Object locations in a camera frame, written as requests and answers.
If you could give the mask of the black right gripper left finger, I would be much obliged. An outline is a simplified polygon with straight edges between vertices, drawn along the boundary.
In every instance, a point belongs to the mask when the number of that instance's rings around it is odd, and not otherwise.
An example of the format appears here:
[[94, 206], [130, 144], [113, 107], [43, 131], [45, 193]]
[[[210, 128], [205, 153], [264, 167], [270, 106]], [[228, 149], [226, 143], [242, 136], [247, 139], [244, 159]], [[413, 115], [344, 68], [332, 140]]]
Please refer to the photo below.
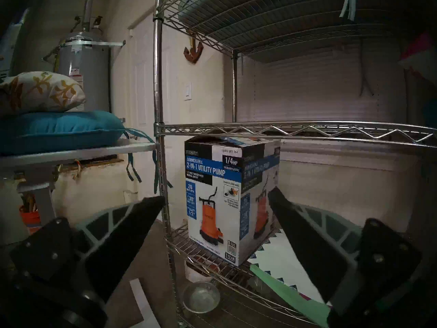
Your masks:
[[104, 210], [70, 226], [58, 217], [15, 247], [17, 271], [45, 288], [95, 293], [107, 302], [166, 204], [155, 196]]

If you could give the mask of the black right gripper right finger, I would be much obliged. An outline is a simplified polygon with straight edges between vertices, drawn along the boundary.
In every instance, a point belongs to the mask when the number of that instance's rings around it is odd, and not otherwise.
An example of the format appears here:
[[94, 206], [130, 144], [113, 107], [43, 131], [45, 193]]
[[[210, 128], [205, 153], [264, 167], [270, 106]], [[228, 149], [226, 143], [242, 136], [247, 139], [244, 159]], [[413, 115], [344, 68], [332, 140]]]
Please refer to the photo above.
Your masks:
[[278, 187], [268, 202], [330, 315], [369, 315], [408, 281], [422, 253], [377, 218], [363, 227], [344, 217], [286, 199]]

